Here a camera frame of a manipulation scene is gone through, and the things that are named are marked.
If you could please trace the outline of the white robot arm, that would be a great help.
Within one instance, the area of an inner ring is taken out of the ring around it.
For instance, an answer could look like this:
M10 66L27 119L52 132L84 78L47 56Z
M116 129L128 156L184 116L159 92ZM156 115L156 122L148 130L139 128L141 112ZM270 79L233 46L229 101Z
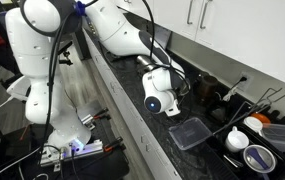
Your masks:
M82 150L91 139L75 107L66 102L65 77L57 55L63 36L89 24L110 53L152 58L153 69L142 78L144 106L149 112L180 113L176 91L185 84L183 68L148 32L128 22L111 0L21 0L19 7L6 13L5 22L19 70L29 81L26 118L53 127L45 137L48 144Z

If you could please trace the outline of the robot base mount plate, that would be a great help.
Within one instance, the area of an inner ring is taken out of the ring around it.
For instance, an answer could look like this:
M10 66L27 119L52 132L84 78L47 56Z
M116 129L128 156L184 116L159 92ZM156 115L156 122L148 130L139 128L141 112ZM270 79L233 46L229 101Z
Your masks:
M42 167L58 164L60 161L70 161L72 159L84 158L103 152L103 142L95 140L87 144L82 150L75 147L56 148L51 145L44 146L44 152L40 160Z

